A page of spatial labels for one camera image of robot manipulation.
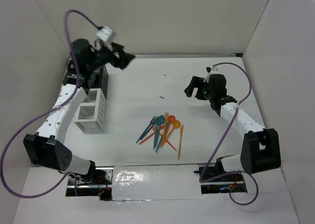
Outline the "teal spoon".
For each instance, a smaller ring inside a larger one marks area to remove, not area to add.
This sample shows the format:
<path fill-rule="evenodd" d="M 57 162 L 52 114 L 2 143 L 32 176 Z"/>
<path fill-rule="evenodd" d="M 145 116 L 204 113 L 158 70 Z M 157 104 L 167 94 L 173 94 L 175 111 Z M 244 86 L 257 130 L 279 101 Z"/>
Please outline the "teal spoon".
<path fill-rule="evenodd" d="M 158 118 L 156 119 L 156 132 L 154 136 L 153 149 L 155 149 L 158 144 L 158 137 L 159 137 L 160 129 L 164 123 L 165 123 L 165 117 L 163 115 L 158 116 Z"/>

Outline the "teal knife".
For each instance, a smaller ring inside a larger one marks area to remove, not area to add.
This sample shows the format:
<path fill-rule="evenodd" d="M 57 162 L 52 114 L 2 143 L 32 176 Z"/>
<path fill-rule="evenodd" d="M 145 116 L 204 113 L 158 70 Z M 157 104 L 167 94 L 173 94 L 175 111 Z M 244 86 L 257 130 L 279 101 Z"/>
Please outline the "teal knife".
<path fill-rule="evenodd" d="M 156 132 L 154 136 L 154 143 L 153 143 L 153 149 L 156 148 L 157 142 L 158 142 L 158 136 L 159 136 L 159 131 L 160 131 L 160 117 L 157 118 L 156 120 Z"/>

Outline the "dark blue fork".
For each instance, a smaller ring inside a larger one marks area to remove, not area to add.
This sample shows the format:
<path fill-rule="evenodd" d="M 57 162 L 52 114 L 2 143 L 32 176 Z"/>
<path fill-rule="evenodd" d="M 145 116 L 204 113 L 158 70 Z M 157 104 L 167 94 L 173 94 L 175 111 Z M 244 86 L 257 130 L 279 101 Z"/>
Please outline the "dark blue fork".
<path fill-rule="evenodd" d="M 155 125 L 156 119 L 158 117 L 157 116 L 153 116 L 153 118 L 150 120 L 149 125 L 147 126 L 147 128 L 142 132 L 142 134 L 140 135 L 140 137 L 138 138 L 138 140 L 136 141 L 136 143 L 138 143 L 140 140 L 143 139 L 143 137 L 150 131 L 150 129 Z"/>

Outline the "red-orange fork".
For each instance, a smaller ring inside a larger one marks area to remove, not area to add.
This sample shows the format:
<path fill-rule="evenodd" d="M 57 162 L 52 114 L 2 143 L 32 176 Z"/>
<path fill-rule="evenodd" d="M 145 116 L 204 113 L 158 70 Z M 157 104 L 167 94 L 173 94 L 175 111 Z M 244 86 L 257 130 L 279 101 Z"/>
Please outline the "red-orange fork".
<path fill-rule="evenodd" d="M 153 130 L 153 133 L 151 133 L 151 134 L 148 135 L 146 138 L 144 138 L 143 140 L 141 140 L 141 142 L 139 143 L 139 145 L 143 144 L 145 141 L 147 141 L 148 139 L 150 139 L 152 136 L 155 135 L 156 126 L 153 126 L 152 130 Z"/>

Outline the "dark blue knife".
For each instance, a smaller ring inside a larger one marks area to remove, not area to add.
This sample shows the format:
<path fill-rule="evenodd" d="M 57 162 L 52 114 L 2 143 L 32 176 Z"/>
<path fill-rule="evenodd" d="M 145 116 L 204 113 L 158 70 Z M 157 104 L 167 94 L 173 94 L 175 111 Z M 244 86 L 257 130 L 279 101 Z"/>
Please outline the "dark blue knife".
<path fill-rule="evenodd" d="M 142 140 L 142 138 L 146 135 L 146 133 L 149 132 L 149 130 L 152 128 L 152 126 L 154 125 L 154 123 L 150 123 L 147 128 L 142 132 L 142 134 L 140 135 L 138 140 Z"/>

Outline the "red-orange knife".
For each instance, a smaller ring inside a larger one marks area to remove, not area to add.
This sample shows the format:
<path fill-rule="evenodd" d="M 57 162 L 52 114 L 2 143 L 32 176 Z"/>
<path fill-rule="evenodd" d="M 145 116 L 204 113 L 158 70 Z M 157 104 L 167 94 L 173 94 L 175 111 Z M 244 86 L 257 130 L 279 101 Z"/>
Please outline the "red-orange knife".
<path fill-rule="evenodd" d="M 159 135 L 160 135 L 160 139 L 159 139 L 159 142 L 158 142 L 158 144 L 157 144 L 156 151 L 157 151 L 157 150 L 159 149 L 159 147 L 161 146 L 161 144 L 162 144 L 162 139 L 163 139 L 163 135 L 162 135 L 161 133 L 160 133 Z M 166 141 L 166 143 L 168 143 L 172 149 L 174 149 L 175 151 L 177 151 L 177 149 L 176 149 L 168 140 Z"/>

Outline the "teal fork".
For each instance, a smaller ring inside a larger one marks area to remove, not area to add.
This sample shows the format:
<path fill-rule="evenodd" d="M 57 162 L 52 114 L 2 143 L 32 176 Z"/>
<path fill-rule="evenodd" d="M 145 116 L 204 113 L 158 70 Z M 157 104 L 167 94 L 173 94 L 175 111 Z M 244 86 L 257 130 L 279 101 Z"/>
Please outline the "teal fork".
<path fill-rule="evenodd" d="M 158 141 L 158 144 L 157 144 L 157 147 L 156 147 L 156 150 L 155 150 L 156 153 L 157 153 L 158 150 L 159 150 L 159 147 L 160 147 L 160 145 L 161 145 L 161 143 L 162 143 L 162 140 L 163 140 L 163 132 L 162 132 L 162 134 L 161 134 L 161 133 L 159 134 L 159 141 Z"/>

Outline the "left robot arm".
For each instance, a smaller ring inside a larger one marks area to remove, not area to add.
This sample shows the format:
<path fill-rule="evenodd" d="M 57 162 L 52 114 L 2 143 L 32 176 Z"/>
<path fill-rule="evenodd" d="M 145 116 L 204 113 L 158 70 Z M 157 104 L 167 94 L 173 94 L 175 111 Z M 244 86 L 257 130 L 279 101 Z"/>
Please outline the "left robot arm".
<path fill-rule="evenodd" d="M 80 104 L 95 82 L 95 71 L 106 64 L 125 69 L 135 55 L 124 51 L 115 42 L 109 47 L 100 41 L 95 49 L 88 40 L 77 39 L 70 44 L 74 77 L 66 75 L 60 96 L 42 126 L 34 134 L 26 134 L 23 144 L 34 165 L 79 174 L 86 184 L 97 179 L 95 164 L 75 156 L 64 145 L 65 135 Z"/>

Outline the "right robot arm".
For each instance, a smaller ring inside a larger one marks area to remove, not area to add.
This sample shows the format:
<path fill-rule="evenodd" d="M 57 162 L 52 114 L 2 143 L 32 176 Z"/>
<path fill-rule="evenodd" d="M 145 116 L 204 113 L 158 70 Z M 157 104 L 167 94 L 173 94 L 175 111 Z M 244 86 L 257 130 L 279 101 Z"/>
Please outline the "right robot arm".
<path fill-rule="evenodd" d="M 240 154 L 216 160 L 217 179 L 227 180 L 232 171 L 256 174 L 281 166 L 277 131 L 260 125 L 239 107 L 237 100 L 227 94 L 224 75 L 209 74 L 206 78 L 193 76 L 184 90 L 186 96 L 192 97 L 195 88 L 197 88 L 195 97 L 198 100 L 208 100 L 211 108 L 220 117 L 232 123 L 232 127 L 237 130 L 243 140 Z"/>

